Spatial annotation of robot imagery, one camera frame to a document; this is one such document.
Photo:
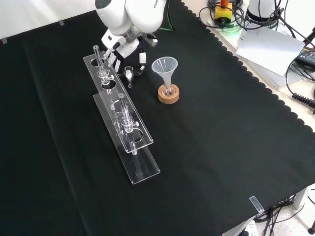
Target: wooden base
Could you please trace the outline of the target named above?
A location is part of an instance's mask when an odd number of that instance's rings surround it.
[[[173,94],[172,96],[165,96],[162,93],[162,87],[164,85],[158,88],[158,91],[157,91],[158,99],[164,104],[173,104],[177,102],[179,99],[179,88],[175,84],[172,84],[172,85],[175,88],[175,94]]]

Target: white wall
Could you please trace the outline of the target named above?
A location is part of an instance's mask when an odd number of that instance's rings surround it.
[[[0,0],[0,39],[95,9],[95,0]]]

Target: white paper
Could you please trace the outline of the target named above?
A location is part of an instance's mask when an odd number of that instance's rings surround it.
[[[248,30],[236,54],[283,76],[304,43],[289,35],[262,27]]]

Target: power strip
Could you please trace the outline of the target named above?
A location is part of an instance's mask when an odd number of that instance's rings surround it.
[[[257,231],[257,228],[256,228],[256,224],[255,224],[255,221],[251,221],[245,231],[247,231],[249,233],[249,236],[258,236],[258,231]]]

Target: table leg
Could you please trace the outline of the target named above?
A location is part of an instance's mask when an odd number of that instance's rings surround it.
[[[307,188],[303,189],[301,192],[298,192],[296,194],[296,197],[295,197],[295,200],[293,203],[295,209],[298,210],[304,205],[305,200],[307,199],[308,195],[309,195],[309,193],[308,193]]]
[[[309,233],[310,233],[311,235],[314,235],[314,234],[315,234],[315,221],[314,221],[314,223],[313,223],[313,226],[309,229]]]
[[[227,231],[226,233],[223,234],[223,236],[237,236],[241,233],[241,231],[246,228],[246,226],[255,218],[253,216],[252,218],[248,219],[247,221],[244,221],[243,223],[239,224],[235,228]]]

